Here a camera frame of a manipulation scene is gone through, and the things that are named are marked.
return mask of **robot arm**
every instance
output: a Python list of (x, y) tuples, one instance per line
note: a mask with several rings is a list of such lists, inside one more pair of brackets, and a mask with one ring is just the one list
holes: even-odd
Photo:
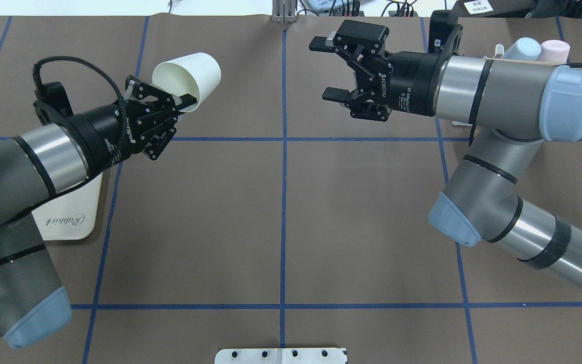
[[(203, 56), (213, 63), (206, 68), (219, 72), (212, 57)], [(117, 100), (72, 113), (62, 85), (43, 84), (39, 78), (41, 65), (53, 60), (75, 61), (99, 72)], [(159, 158), (180, 115), (195, 108), (199, 97), (166, 92), (134, 76), (127, 77), (122, 96), (106, 74), (72, 57), (40, 61), (34, 79), (35, 111), (43, 126), (0, 142), (0, 337), (13, 348), (32, 345), (71, 319), (65, 288), (30, 212), (133, 154)]]
[(392, 110), (484, 126), (429, 214), (448, 237), (487, 240), (582, 288), (582, 230), (513, 193), (544, 140), (582, 138), (582, 64), (457, 56), (457, 19), (436, 11), (429, 53), (385, 50), (386, 27), (346, 20), (310, 50), (336, 53), (356, 89), (328, 87), (323, 99), (351, 117), (386, 121)]

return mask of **black band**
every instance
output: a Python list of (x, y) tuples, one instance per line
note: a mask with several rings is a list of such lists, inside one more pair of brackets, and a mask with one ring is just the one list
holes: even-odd
[(501, 175), (502, 177), (506, 178), (512, 184), (518, 183), (518, 179), (513, 177), (513, 175), (511, 173), (508, 173), (505, 170), (499, 168), (498, 166), (494, 166), (491, 163), (488, 163), (487, 161), (485, 161), (483, 159), (479, 159), (477, 157), (473, 157), (473, 155), (468, 155), (468, 154), (464, 155), (464, 158), (462, 158), (462, 159), (464, 159), (464, 161), (469, 161), (471, 163), (475, 163), (478, 166), (486, 168), (495, 174)]
[(477, 82), (477, 90), (475, 90), (475, 97), (473, 97), (473, 104), (471, 105), (471, 113), (468, 115), (469, 124), (475, 125), (477, 112), (480, 110), (480, 101), (482, 101), (482, 95), (484, 93), (484, 88), (487, 85), (487, 79), (489, 78), (489, 72), (491, 72), (492, 66), (493, 60), (487, 60), (482, 68), (480, 80)]
[(500, 240), (502, 240), (504, 237), (506, 237), (506, 235), (508, 233), (511, 232), (511, 230), (515, 226), (515, 223), (517, 223), (518, 219), (520, 219), (520, 214), (522, 214), (522, 198), (520, 198), (520, 196), (516, 196), (516, 197), (518, 198), (518, 206), (515, 208), (515, 214), (513, 214), (513, 217), (511, 217), (511, 221), (509, 221), (509, 225), (507, 225), (506, 228), (504, 228), (504, 230), (502, 230), (502, 232), (499, 233), (499, 235), (497, 237), (494, 237), (491, 240), (487, 240), (487, 242), (496, 243), (496, 242), (499, 242)]
[(26, 155), (28, 155), (28, 159), (30, 159), (30, 161), (35, 166), (37, 173), (39, 173), (39, 177), (41, 177), (44, 181), (48, 195), (51, 197), (55, 196), (55, 185), (53, 185), (53, 180), (51, 180), (51, 176), (46, 171), (46, 168), (44, 168), (42, 161), (40, 161), (40, 159), (37, 157), (37, 154), (35, 154), (33, 148), (31, 148), (30, 145), (28, 145), (28, 143), (26, 143), (26, 141), (21, 136), (14, 136), (13, 140), (16, 141), (21, 149), (26, 153)]
[(26, 255), (30, 255), (32, 253), (37, 253), (38, 251), (42, 251), (45, 249), (46, 249), (46, 245), (44, 245), (44, 243), (39, 244), (38, 246), (29, 247), (28, 249), (24, 249), (23, 251), (18, 251), (15, 254), (10, 254), (9, 256), (4, 256), (3, 258), (0, 258), (0, 265), (13, 262), (14, 260), (18, 260), (19, 258), (23, 258)]
[(518, 259), (520, 262), (526, 263), (534, 269), (545, 269), (563, 257), (572, 238), (572, 226), (563, 219), (554, 217), (556, 218), (556, 230), (554, 230), (549, 244), (534, 258)]

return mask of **paper label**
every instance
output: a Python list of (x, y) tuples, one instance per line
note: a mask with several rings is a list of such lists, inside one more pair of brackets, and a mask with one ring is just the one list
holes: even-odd
[(492, 12), (493, 8), (488, 0), (477, 0), (476, 2), (464, 3), (469, 14), (482, 14)]

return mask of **light blue joint cap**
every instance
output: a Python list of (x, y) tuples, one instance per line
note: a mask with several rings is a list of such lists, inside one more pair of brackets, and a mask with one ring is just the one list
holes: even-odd
[(528, 37), (520, 38), (504, 52), (502, 58), (507, 60), (535, 61), (543, 49), (535, 40)]
[(13, 349), (25, 348), (62, 329), (71, 316), (71, 303), (62, 286), (14, 324), (4, 339)]
[(428, 221), (447, 237), (467, 247), (474, 247), (482, 240), (471, 221), (444, 193), (439, 193), (428, 214)]
[(582, 68), (556, 67), (540, 105), (540, 135), (546, 141), (582, 138)]

